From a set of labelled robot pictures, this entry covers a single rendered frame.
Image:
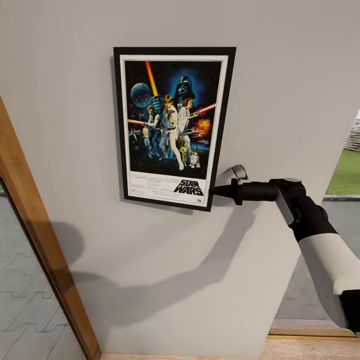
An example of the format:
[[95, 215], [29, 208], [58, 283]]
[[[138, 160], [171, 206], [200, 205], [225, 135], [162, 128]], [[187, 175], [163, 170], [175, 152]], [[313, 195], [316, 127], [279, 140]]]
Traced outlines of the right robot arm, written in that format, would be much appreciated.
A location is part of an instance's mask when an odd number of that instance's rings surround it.
[[324, 311], [338, 327], [360, 338], [360, 260], [328, 221], [326, 210], [306, 195], [299, 179], [251, 182], [242, 164], [232, 169], [237, 179], [232, 178], [231, 185], [208, 192], [232, 198], [237, 206], [243, 201], [275, 201], [293, 230]]

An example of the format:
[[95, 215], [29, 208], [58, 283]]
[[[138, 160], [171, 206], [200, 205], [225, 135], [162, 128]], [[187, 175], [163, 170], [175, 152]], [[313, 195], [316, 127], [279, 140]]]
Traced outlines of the poster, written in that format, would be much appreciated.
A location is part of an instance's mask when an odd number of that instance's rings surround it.
[[237, 47], [113, 47], [124, 199], [211, 212]]

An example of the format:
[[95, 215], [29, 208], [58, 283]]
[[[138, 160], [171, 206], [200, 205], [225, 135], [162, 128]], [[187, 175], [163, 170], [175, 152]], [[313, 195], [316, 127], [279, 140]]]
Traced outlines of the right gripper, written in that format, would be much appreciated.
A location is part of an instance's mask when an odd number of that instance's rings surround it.
[[208, 192], [214, 195], [232, 198], [237, 206], [243, 201], [261, 201], [263, 187], [261, 182], [250, 181], [250, 183], [238, 184], [238, 179], [231, 179], [231, 185], [215, 186]]

